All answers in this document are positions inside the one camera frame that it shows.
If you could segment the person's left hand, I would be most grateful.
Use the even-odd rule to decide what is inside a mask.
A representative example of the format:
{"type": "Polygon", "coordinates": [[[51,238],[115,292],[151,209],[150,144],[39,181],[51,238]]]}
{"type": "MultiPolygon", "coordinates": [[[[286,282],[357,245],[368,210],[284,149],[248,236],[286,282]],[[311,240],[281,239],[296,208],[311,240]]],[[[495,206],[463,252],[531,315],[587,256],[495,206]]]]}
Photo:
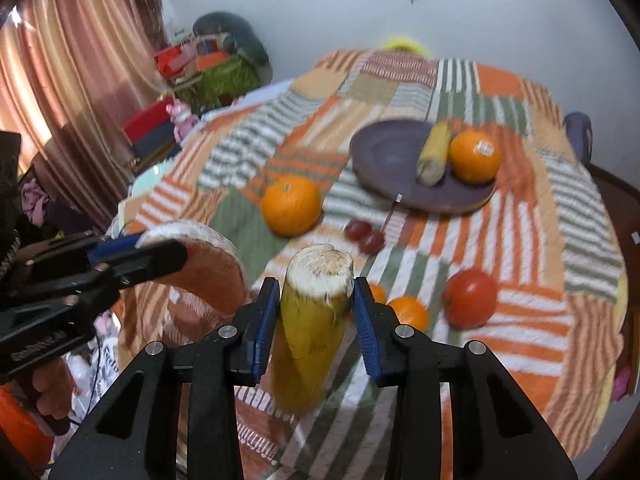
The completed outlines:
{"type": "Polygon", "coordinates": [[[62,419],[72,407],[74,382],[61,358],[37,368],[32,374],[32,385],[38,392],[36,407],[43,416],[62,419]]]}

